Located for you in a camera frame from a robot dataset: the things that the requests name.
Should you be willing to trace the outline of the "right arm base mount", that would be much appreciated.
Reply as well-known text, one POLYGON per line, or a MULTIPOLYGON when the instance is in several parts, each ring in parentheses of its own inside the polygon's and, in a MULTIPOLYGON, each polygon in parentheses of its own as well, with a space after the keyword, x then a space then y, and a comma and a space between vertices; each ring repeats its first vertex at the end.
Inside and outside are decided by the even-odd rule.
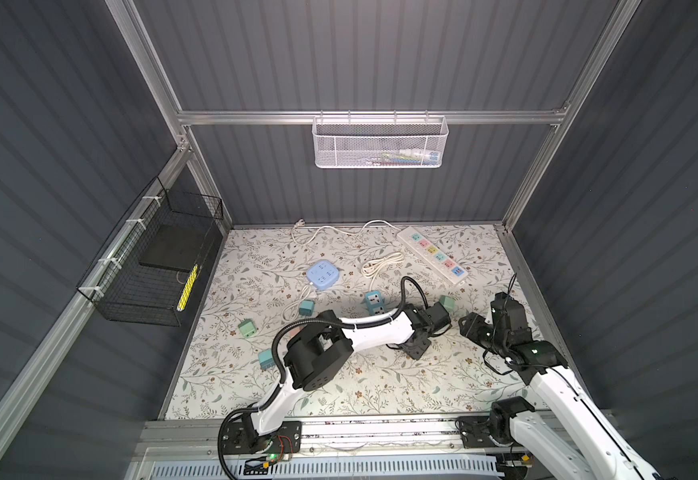
POLYGON ((465 448, 503 447, 519 445, 510 431, 509 417, 459 416, 455 427, 465 448))

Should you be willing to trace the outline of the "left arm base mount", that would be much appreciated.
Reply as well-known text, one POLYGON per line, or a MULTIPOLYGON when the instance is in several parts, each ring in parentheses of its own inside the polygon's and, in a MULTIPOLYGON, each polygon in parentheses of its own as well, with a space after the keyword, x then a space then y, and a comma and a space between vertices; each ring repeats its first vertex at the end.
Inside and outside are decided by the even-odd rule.
POLYGON ((275 432, 258 434, 251 425, 235 420, 222 426, 217 446, 224 455, 298 453, 302 427, 302 422, 285 421, 275 432))

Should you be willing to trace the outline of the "light blue round power strip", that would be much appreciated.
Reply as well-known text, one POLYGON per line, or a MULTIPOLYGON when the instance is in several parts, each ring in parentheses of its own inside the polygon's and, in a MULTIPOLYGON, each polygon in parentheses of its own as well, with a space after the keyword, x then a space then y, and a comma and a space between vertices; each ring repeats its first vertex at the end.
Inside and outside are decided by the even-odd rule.
POLYGON ((306 277, 317 291, 324 291, 339 280, 340 271, 332 262, 319 260, 306 271, 306 277))

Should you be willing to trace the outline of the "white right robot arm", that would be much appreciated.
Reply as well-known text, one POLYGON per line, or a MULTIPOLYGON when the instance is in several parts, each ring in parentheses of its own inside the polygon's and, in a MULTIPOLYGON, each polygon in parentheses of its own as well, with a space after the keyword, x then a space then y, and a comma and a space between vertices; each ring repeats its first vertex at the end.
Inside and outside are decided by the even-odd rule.
POLYGON ((546 404, 571 441, 555 433, 521 396, 494 402, 479 424, 482 434, 496 446, 520 444, 556 479, 662 477, 594 404, 557 348, 533 338, 519 302, 500 292, 490 312, 491 322, 474 312, 459 319, 460 334, 484 353, 501 357, 508 371, 546 404))

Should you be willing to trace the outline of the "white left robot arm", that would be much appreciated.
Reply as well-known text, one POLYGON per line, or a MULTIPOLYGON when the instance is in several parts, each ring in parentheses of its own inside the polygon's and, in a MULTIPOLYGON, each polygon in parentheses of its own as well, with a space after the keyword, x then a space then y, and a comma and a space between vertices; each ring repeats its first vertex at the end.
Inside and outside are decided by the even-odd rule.
POLYGON ((279 430, 298 400, 331 382, 353 354, 394 345, 418 360, 431 338, 450 325, 450 314, 440 303, 425 308, 405 304, 358 319, 339 318, 329 310, 287 325, 271 347, 280 379, 267 398, 243 415, 245 429, 257 437, 279 430))

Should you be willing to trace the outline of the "teal blue power strip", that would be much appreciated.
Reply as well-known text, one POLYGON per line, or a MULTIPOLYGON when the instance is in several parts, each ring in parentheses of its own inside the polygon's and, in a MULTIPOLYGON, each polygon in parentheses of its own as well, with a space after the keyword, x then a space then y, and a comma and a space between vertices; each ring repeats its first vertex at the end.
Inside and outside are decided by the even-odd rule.
POLYGON ((371 316, 380 315, 386 312, 383 296, 377 290, 367 292, 364 295, 364 304, 371 316))

